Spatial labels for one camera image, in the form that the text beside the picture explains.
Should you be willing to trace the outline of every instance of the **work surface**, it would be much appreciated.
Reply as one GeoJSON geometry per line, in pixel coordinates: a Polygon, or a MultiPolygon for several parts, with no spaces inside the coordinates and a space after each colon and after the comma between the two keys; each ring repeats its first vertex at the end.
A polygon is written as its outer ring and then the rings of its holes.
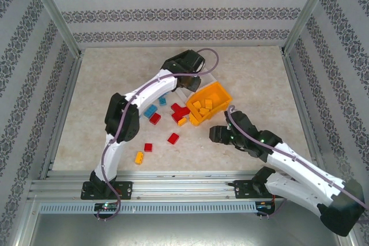
{"type": "MultiPolygon", "coordinates": [[[[188,48],[89,48],[86,50],[52,170],[93,170],[101,159],[106,133],[104,118],[115,93],[125,94],[151,79],[163,62],[188,48]]],[[[232,104],[244,112],[259,130],[270,130],[296,152],[310,159],[298,112],[278,47],[215,47],[220,56],[213,76],[233,97],[232,104]]],[[[202,52],[209,69],[214,54],[202,52]]],[[[118,170],[130,171],[238,171],[258,170],[265,164],[233,146],[213,143],[209,129],[225,125],[224,114],[194,127],[179,127],[170,105],[184,106],[175,93],[159,107],[156,126],[141,116],[140,131],[125,148],[118,170]],[[167,142],[172,133],[180,138],[167,142]],[[134,163],[144,143],[153,143],[142,165],[134,163]]]]}

